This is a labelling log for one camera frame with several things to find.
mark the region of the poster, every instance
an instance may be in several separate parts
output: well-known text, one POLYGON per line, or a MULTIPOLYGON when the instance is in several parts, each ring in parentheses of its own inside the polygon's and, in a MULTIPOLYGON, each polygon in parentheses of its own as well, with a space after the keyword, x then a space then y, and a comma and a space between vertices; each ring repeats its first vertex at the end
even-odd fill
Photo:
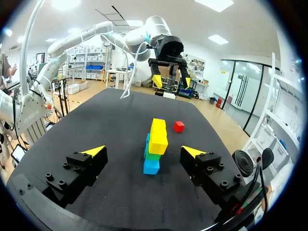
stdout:
POLYGON ((183 59, 187 62, 187 71, 191 78, 203 80, 205 60, 186 53, 183 53, 183 59))

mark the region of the yellow block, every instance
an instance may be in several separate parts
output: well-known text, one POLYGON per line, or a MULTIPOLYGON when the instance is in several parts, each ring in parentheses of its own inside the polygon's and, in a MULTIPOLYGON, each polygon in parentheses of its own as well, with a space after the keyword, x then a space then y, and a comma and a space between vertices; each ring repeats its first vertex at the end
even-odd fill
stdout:
POLYGON ((152 80, 156 84, 158 89, 161 89, 163 87, 161 75, 153 75, 152 80))
POLYGON ((93 149, 90 149, 90 150, 87 150, 87 151, 84 151, 84 152, 81 152, 81 153, 86 153, 86 154, 89 154, 91 156, 95 156, 104 147, 105 147, 105 145, 101 146, 101 147, 93 148, 93 149))
POLYGON ((187 83, 187 88, 185 88, 185 90, 187 90, 189 88, 189 85, 191 83, 191 78, 185 78, 186 79, 186 83, 187 83))
POLYGON ((151 125, 150 134, 159 132, 161 135, 167 136, 166 122, 163 119, 154 118, 151 125))
POLYGON ((193 148, 190 148, 190 147, 187 147, 187 146, 182 146, 182 148, 185 148, 186 151, 188 151, 189 154, 193 156, 193 158, 196 158, 196 155, 200 155, 201 153, 207 154, 206 152, 203 152, 203 151, 200 151, 200 150, 197 150, 197 149, 193 149, 193 148))
POLYGON ((150 135, 149 153, 163 155, 168 147, 167 136, 159 132, 150 135))

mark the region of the ceiling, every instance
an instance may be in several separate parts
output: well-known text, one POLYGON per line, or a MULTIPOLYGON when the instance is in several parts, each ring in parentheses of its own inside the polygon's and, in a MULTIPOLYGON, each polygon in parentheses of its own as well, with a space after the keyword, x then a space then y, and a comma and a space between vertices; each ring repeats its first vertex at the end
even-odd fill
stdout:
MULTIPOLYGON (((30 0, 27 6, 12 17, 8 27, 13 31, 13 35, 9 39, 4 38, 4 51, 17 44, 17 39, 23 35, 36 1, 30 0)), ((85 28, 107 21, 98 11, 103 14, 114 13, 111 7, 113 5, 125 20, 145 22, 148 17, 159 15, 166 20, 174 36, 206 46, 221 54, 271 57, 271 52, 275 52, 279 59, 280 50, 276 35, 278 26, 272 16, 258 0, 233 1, 231 7, 218 13, 194 0, 81 0, 80 5, 65 12, 53 8, 51 0, 45 0, 33 27, 30 47, 47 46, 50 43, 45 40, 49 38, 64 38, 69 35, 68 29, 85 28), (218 45, 210 41, 208 37, 214 34, 222 36, 229 43, 218 45)), ((117 26, 118 30, 135 28, 117 26)))

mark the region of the stacked blocks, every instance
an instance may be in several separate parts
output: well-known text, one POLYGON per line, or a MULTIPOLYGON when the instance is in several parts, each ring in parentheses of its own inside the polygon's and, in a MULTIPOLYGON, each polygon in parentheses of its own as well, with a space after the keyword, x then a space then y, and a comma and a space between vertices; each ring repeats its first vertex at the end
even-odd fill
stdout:
POLYGON ((163 119, 155 118, 145 144, 144 174, 156 175, 158 173, 159 159, 165 153, 167 146, 166 122, 163 119))
POLYGON ((176 131, 176 132, 182 132, 185 128, 185 125, 183 124, 182 121, 176 121, 174 123, 174 126, 173 126, 173 129, 176 131))

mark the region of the red object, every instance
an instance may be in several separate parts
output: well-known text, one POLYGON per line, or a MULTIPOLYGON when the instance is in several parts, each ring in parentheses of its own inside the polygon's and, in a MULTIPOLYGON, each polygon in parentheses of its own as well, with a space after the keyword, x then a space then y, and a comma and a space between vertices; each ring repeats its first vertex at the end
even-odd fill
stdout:
POLYGON ((220 104, 221 104, 221 102, 222 102, 222 99, 221 99, 221 98, 219 98, 219 99, 217 100, 216 107, 220 108, 220 104))
POLYGON ((184 128, 185 128, 185 125, 183 124, 182 121, 175 121, 173 129, 176 132, 182 132, 184 130, 184 128))

